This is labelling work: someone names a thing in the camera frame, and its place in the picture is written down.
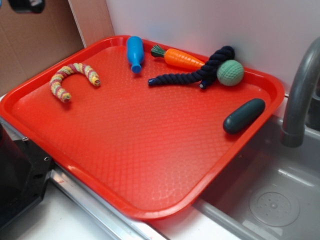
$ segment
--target sink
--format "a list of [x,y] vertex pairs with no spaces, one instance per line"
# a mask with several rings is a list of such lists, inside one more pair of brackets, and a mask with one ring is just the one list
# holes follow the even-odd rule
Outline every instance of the sink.
[[289,148],[281,124],[272,116],[200,196],[202,212],[241,239],[320,239],[320,134],[306,128]]

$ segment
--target green ball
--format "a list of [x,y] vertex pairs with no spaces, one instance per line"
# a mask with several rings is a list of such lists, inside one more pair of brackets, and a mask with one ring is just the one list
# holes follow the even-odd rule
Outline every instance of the green ball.
[[227,60],[221,64],[216,72],[219,82],[226,86],[235,86],[244,77],[244,67],[235,60]]

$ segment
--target knitted caterpillar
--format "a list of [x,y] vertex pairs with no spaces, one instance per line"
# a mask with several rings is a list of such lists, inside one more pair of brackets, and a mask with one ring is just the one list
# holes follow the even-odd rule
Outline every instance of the knitted caterpillar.
[[84,74],[91,84],[96,87],[100,86],[98,74],[89,65],[74,63],[64,66],[57,71],[50,80],[51,92],[64,103],[67,103],[71,100],[71,95],[67,90],[61,87],[61,82],[67,76],[76,73]]
[[206,89],[217,78],[218,67],[227,60],[235,58],[235,50],[231,46],[224,46],[210,56],[209,60],[200,69],[191,73],[163,74],[148,80],[149,86],[166,84],[193,84],[201,81],[199,87]]

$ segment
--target sink drain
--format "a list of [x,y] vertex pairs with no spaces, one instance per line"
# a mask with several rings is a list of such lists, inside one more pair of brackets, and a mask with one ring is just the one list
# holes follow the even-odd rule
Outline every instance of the sink drain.
[[249,206],[257,220],[272,227],[293,223],[300,211],[296,197],[277,186],[263,187],[255,191]]

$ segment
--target blue bottle toy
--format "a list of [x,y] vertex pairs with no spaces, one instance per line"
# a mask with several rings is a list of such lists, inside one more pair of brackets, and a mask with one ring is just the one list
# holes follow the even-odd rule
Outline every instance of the blue bottle toy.
[[131,36],[126,41],[126,57],[132,65],[131,70],[135,74],[141,72],[141,63],[145,59],[144,45],[138,36]]

